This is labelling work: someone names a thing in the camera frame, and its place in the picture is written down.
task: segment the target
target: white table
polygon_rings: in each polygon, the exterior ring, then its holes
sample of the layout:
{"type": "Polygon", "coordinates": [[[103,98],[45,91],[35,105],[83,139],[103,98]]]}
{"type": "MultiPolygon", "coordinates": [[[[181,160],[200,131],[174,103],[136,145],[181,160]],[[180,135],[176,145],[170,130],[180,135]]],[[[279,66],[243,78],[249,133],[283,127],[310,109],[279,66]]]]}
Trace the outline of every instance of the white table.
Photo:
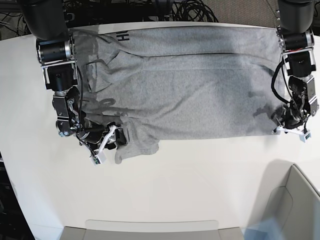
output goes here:
{"type": "MultiPolygon", "coordinates": [[[[143,22],[104,25],[98,31],[168,25],[235,26],[143,22]]],[[[271,191],[285,185],[293,163],[308,166],[311,180],[320,186],[320,113],[308,121],[312,138],[306,144],[292,134],[162,140],[154,155],[93,166],[74,137],[57,133],[53,92],[45,90],[35,41],[33,36],[0,41],[0,150],[37,238],[59,239],[64,226],[85,228],[87,220],[216,220],[220,229],[253,225],[271,191]]],[[[319,82],[316,88],[320,94],[319,82]]]]}

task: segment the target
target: gray t-shirt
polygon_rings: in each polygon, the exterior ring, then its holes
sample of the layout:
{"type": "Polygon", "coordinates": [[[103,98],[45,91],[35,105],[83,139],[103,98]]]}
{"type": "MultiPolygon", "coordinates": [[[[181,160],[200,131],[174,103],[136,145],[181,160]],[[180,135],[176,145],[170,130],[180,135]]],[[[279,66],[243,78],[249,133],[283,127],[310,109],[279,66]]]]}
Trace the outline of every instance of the gray t-shirt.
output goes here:
{"type": "MultiPolygon", "coordinates": [[[[159,140],[270,135],[281,102],[271,91],[280,50],[268,28],[188,26],[75,33],[87,118],[122,124],[122,159],[159,140]]],[[[276,82],[284,94],[283,80],[276,82]]]]}

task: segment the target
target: tangled cables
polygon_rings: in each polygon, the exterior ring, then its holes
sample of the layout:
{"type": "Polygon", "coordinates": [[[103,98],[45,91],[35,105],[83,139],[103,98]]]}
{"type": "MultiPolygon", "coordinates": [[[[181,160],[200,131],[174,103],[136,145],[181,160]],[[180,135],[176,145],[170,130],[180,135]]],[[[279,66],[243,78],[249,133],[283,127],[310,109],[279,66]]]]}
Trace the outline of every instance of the tangled cables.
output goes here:
{"type": "Polygon", "coordinates": [[[173,21],[219,22],[214,12],[202,0],[174,2],[172,6],[172,18],[173,21]]]}

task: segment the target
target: white tabletop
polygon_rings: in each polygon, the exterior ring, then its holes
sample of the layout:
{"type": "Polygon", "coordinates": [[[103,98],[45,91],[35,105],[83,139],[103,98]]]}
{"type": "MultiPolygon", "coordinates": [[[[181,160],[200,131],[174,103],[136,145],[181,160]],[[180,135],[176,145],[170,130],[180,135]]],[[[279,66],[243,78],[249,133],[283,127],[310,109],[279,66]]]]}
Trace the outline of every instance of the white tabletop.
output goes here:
{"type": "MultiPolygon", "coordinates": [[[[110,24],[98,31],[172,24],[110,24]]],[[[317,40],[315,57],[320,63],[317,40]]],[[[253,225],[271,191],[285,185],[293,163],[302,170],[308,166],[306,174],[314,173],[311,180],[320,188],[320,113],[308,121],[308,143],[293,134],[162,140],[156,154],[125,159],[120,165],[110,158],[93,166],[76,138],[57,133],[53,92],[45,90],[35,41],[31,35],[0,41],[0,151],[37,238],[59,239],[64,226],[86,228],[87,220],[215,220],[220,229],[253,225]]],[[[320,94],[318,82],[316,89],[320,94]]]]}

